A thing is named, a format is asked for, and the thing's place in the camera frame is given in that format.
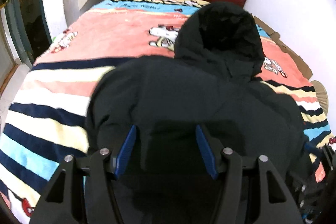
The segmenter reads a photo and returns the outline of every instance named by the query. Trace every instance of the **bed sheet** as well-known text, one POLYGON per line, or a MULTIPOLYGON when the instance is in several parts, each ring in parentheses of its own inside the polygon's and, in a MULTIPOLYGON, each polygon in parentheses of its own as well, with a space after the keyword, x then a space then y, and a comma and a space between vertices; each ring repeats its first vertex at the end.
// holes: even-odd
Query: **bed sheet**
MULTIPOLYGON (((141 55, 173 57, 180 27, 207 4, 105 0, 56 37, 36 60, 9 108, 0 137, 0 192, 22 223, 29 222, 65 155, 81 157, 87 152, 86 109, 101 77, 141 55)), ((266 55, 259 75, 263 83, 295 99, 306 123, 304 132, 315 145, 329 143, 334 136, 314 88, 300 77, 293 60, 258 30, 266 55)))

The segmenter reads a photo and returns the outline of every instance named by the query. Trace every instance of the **colorful blanket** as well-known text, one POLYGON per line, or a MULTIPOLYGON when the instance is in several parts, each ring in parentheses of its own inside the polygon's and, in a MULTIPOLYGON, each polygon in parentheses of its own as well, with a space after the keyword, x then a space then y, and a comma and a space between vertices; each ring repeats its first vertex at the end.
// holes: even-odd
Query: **colorful blanket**
MULTIPOLYGON (((21 223, 29 222, 59 162, 68 154, 82 157, 87 152, 86 109, 101 77, 130 58, 173 57, 180 27, 207 4, 105 0, 56 37, 36 60, 0 136, 0 192, 21 223)), ((266 55, 259 76, 275 92, 295 99, 305 120, 304 132, 315 145, 328 143, 334 136, 314 88, 293 60, 263 30, 259 32, 266 55)))

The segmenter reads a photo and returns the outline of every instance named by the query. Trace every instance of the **metal screw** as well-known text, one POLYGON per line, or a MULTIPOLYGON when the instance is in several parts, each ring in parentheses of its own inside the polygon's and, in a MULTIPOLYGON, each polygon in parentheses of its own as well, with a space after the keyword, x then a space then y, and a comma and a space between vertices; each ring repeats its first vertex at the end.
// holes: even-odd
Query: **metal screw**
POLYGON ((262 162, 266 162, 266 161, 268 161, 268 157, 265 156, 265 155, 260 155, 259 160, 261 160, 262 162))
POLYGON ((66 155, 65 157, 64 157, 64 160, 66 161, 66 162, 70 162, 70 161, 72 161, 73 160, 73 155, 66 155))
POLYGON ((99 153, 103 156, 107 155, 108 153, 110 153, 110 151, 107 148, 102 148, 99 153))
POLYGON ((233 150, 229 147, 226 147, 226 148, 223 149, 223 153, 225 155, 231 155, 233 153, 233 150))

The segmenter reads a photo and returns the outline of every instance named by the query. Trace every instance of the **tiled floor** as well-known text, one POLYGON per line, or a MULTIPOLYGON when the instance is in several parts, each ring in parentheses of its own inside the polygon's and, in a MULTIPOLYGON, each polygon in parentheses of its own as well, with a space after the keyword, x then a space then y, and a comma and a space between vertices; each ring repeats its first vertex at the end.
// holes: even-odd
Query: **tiled floor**
POLYGON ((24 78, 26 77, 27 73, 29 72, 29 68, 27 65, 22 64, 20 65, 12 78, 10 79, 7 87, 5 88, 4 92, 2 93, 0 97, 0 133, 3 131, 6 116, 8 113, 8 108, 12 101, 14 100, 14 97, 19 90, 20 86, 22 85, 22 82, 24 78))

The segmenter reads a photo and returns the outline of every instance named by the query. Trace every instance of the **jacket hood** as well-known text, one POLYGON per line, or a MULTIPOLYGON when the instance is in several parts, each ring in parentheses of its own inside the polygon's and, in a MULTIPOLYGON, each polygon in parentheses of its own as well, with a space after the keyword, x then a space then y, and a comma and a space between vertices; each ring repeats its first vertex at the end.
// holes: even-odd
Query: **jacket hood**
POLYGON ((264 61, 250 13, 229 2, 211 3, 194 13, 175 40, 175 58, 225 79, 250 81, 264 61))

